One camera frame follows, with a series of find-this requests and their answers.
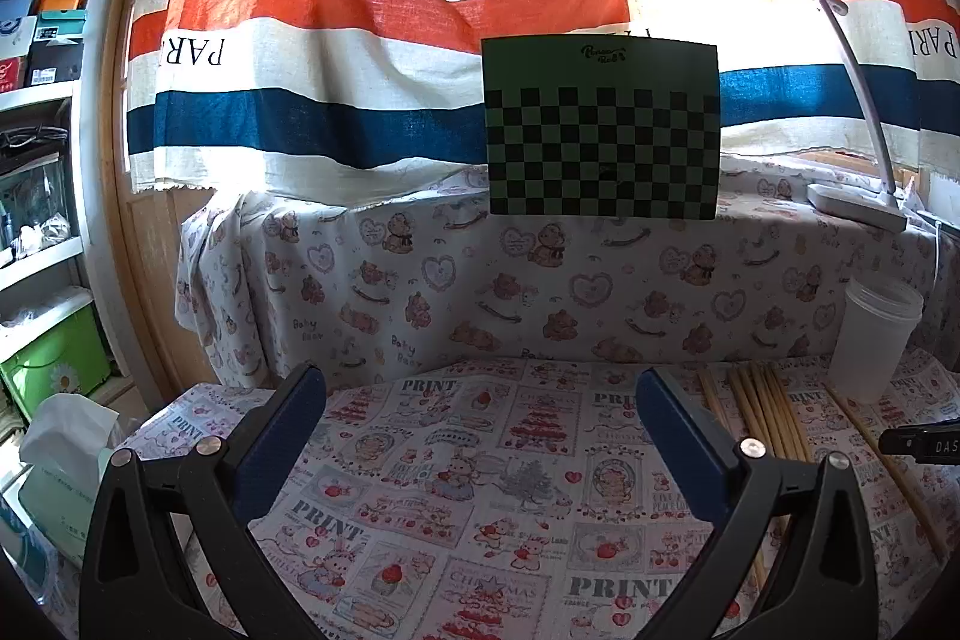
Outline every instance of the tissue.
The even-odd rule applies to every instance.
[[[37,406],[34,420],[20,444],[20,460],[58,469],[80,490],[97,495],[97,458],[118,413],[85,396],[56,393]]]

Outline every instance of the plastic cup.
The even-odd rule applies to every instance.
[[[872,272],[851,277],[829,384],[862,404],[877,402],[922,316],[923,296],[906,283]]]

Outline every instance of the bright green bin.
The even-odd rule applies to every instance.
[[[80,308],[0,363],[13,401],[27,417],[58,391],[90,393],[110,374],[110,365],[90,305]]]

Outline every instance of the curtain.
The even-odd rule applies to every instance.
[[[960,175],[956,0],[845,0],[896,161]],[[136,190],[352,204],[486,161],[480,41],[603,31],[717,44],[723,145],[872,151],[813,0],[136,0]]]

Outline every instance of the blue stripe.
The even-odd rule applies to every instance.
[[[960,136],[960,85],[918,80],[912,71],[864,67],[880,119],[902,128]],[[747,68],[720,74],[724,125],[776,118],[862,118],[840,65]],[[324,104],[267,88],[162,92],[156,105],[127,114],[131,155],[162,146],[239,146],[291,155],[325,155],[357,169],[421,156],[483,164],[483,105],[386,111]]]

